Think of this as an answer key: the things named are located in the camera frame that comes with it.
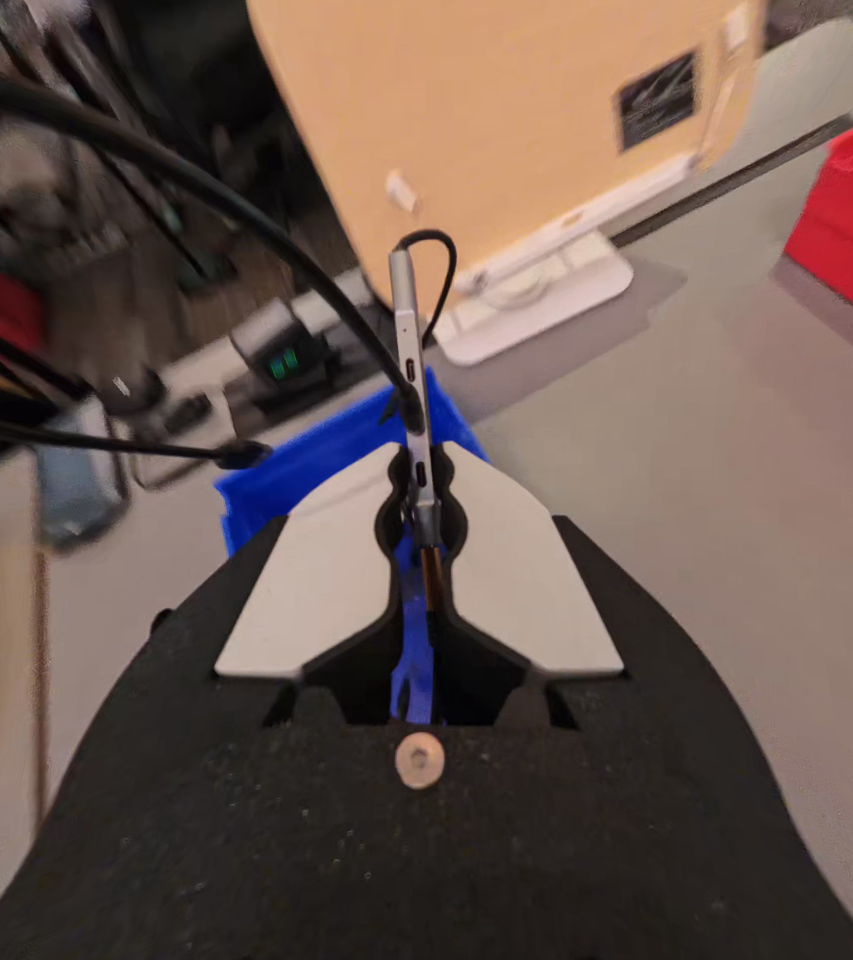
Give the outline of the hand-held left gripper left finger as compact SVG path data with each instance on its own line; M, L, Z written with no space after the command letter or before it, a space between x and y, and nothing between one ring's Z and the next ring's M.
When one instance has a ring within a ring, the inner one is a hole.
M352 724L385 724L404 648L405 448L386 442L282 522L214 665L219 678L321 688Z

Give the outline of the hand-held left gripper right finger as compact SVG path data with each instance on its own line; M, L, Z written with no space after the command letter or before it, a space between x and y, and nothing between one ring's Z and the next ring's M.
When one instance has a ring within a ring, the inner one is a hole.
M625 675L625 663L550 510L453 441L433 451L441 501L436 711L491 726L511 694Z

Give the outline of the blue storage bin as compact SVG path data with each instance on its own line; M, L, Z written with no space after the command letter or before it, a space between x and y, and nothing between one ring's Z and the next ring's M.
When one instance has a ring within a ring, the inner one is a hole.
M354 402L290 438L258 466L226 474L214 487L224 502L221 529L232 557L322 482L388 442L405 438L397 415L382 421L391 388ZM395 550L403 605L403 650L392 674L391 712L418 725L433 712L433 649L428 641L420 556L405 530Z

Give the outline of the grey USB hub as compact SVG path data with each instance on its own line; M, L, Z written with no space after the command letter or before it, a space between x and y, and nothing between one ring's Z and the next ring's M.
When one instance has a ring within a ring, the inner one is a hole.
M441 293L425 333L420 330L416 277L410 253L413 246L423 242L437 242L447 254ZM389 255L388 268L397 361L403 377L401 387L396 388L396 410L404 425L409 459L407 512L417 545L421 549L433 549L440 545L441 506L433 479L433 435L424 343L432 335L453 286L457 271L457 248L444 231L419 229L397 242Z

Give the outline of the grey desk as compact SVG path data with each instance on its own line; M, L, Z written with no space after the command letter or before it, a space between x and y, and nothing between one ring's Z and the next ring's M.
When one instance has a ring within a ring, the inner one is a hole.
M612 228L830 121L853 119L853 20L761 61L748 121L708 174ZM636 237L621 298L498 359L435 369L492 462L653 594L739 702L804 840L853 916L853 308L781 259L825 157L758 177ZM156 613L226 559L217 472L133 494L117 526L34 566L41 646L14 694L0 885Z

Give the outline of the black power station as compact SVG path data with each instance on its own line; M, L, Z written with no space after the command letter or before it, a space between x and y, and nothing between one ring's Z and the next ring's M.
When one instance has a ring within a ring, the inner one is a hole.
M240 380L241 391L262 414L292 412L335 387L339 352L282 299L255 310L230 330L228 340L248 371Z

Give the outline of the grey pouch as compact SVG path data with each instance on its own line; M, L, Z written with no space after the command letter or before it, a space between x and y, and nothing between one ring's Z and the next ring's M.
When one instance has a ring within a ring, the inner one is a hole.
M38 530L55 553L102 538L126 513L129 487L113 451L35 447Z

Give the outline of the wooden stand with white base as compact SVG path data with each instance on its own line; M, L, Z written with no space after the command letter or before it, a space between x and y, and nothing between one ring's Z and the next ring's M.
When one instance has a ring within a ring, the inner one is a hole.
M433 334L471 367L625 293L605 234L729 150L756 1L253 1L252 33L365 279L457 247Z

